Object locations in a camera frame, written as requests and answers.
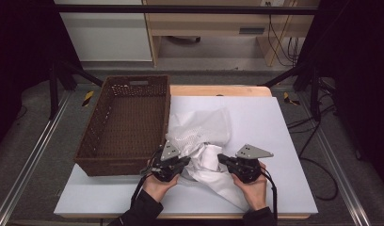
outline person's hand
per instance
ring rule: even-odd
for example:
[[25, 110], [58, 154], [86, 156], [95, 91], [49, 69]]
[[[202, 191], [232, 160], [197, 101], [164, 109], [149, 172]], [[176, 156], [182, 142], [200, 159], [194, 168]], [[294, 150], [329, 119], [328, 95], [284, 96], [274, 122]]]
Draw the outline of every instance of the person's hand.
[[[260, 162], [260, 166], [265, 169], [265, 164]], [[233, 178], [233, 183], [241, 188], [248, 205], [253, 210], [259, 210], [265, 208], [266, 201], [266, 178], [263, 175], [260, 175], [256, 181], [244, 184], [235, 174], [231, 174]]]
[[180, 174], [177, 174], [170, 182], [161, 182], [155, 176], [151, 175], [146, 178], [145, 183], [143, 184], [143, 189], [157, 202], [162, 201], [163, 197], [166, 195], [166, 192], [177, 185], [178, 178]]

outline sleeve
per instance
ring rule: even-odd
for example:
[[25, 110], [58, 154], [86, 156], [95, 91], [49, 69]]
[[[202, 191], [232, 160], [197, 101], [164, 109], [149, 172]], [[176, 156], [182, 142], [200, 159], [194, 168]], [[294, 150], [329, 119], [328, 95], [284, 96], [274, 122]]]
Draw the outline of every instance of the sleeve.
[[268, 206], [266, 208], [244, 214], [243, 221], [245, 222], [245, 226], [277, 225], [277, 221], [275, 221], [274, 216], [272, 215], [271, 210], [269, 209]]
[[149, 226], [152, 225], [162, 210], [163, 205], [156, 202], [142, 189], [134, 206], [107, 226]]

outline crumpled white fabric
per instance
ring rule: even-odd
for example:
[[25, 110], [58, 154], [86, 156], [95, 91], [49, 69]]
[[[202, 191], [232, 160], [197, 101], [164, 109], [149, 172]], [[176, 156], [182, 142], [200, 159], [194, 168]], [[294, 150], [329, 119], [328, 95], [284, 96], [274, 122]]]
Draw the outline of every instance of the crumpled white fabric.
[[[181, 151], [181, 156], [191, 158], [185, 167], [186, 177], [209, 186], [243, 211], [248, 210], [248, 203], [240, 188], [233, 183], [227, 167], [218, 163], [217, 155], [222, 153], [222, 147], [231, 138], [226, 108], [170, 115], [166, 138]], [[179, 184], [193, 185], [185, 179], [179, 180]]]

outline wicker basket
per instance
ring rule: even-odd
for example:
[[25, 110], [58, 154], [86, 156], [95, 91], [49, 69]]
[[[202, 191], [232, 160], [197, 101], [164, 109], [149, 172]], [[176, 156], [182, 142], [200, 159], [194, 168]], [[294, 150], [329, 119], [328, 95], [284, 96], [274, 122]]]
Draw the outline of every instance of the wicker basket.
[[169, 76], [109, 76], [74, 162], [88, 176], [139, 174], [165, 143]]

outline aluminum rail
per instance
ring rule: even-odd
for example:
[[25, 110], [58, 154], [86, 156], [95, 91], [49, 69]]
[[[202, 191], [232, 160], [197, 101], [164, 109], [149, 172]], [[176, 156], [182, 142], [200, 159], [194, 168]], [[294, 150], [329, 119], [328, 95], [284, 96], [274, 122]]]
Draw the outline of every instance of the aluminum rail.
[[336, 9], [292, 7], [238, 7], [238, 6], [173, 6], [173, 5], [68, 5], [31, 6], [34, 9], [85, 13], [200, 13], [200, 14], [266, 14], [318, 15], [334, 14]]
[[49, 120], [45, 126], [44, 131], [42, 132], [36, 146], [34, 146], [33, 151], [29, 155], [22, 171], [19, 173], [18, 178], [12, 186], [12, 189], [8, 193], [7, 197], [0, 206], [0, 226], [6, 225], [10, 215], [12, 214], [18, 200], [23, 194], [25, 187], [27, 186], [28, 181], [31, 178], [31, 175], [34, 172], [35, 167], [37, 166], [40, 157], [45, 151], [46, 145], [48, 144], [52, 134], [54, 133], [60, 118], [63, 115], [63, 112], [67, 106], [67, 103], [71, 97], [72, 93], [70, 91], [65, 91], [61, 101], [60, 108], [57, 111], [56, 116]]
[[[299, 99], [302, 100], [302, 105], [306, 110], [307, 114], [310, 116], [311, 111], [308, 108], [309, 101], [306, 94], [298, 94]], [[342, 169], [341, 164], [336, 158], [332, 148], [329, 145], [327, 137], [325, 136], [324, 131], [319, 126], [317, 130], [317, 137], [321, 145], [321, 150], [323, 151], [324, 157], [326, 158], [330, 169], [333, 171], [335, 180], [338, 183], [342, 197], [347, 206], [348, 211], [350, 212], [351, 217], [354, 220], [354, 223], [357, 226], [370, 226], [371, 223], [367, 217], [359, 198], [357, 197], [356, 192], [354, 191], [353, 186], [347, 179], [347, 176]]]

